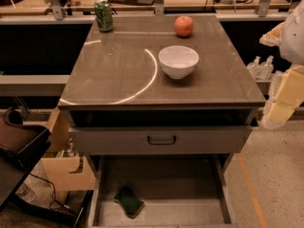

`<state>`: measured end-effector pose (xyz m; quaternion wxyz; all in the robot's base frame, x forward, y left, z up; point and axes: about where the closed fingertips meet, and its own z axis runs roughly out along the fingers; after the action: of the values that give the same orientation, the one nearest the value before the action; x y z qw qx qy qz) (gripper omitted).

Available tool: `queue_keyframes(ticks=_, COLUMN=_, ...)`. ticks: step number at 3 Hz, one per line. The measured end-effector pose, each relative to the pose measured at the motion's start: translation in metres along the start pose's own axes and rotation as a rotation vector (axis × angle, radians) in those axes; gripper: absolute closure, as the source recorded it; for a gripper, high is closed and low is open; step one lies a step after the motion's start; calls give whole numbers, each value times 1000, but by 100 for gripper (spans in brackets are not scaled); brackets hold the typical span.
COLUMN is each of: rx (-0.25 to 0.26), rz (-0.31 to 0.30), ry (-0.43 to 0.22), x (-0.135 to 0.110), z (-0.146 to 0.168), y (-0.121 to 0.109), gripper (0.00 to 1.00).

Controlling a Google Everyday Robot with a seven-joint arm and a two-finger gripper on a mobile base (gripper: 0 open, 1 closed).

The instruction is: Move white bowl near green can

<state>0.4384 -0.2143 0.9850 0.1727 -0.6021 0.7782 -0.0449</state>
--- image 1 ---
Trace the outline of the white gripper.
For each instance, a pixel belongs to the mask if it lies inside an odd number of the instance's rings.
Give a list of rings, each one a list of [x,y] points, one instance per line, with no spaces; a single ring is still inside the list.
[[[283,59],[300,64],[292,65],[285,72],[277,71],[271,81],[261,125],[274,130],[283,126],[304,102],[304,0],[288,15],[285,23],[263,34],[259,42],[279,47]]]

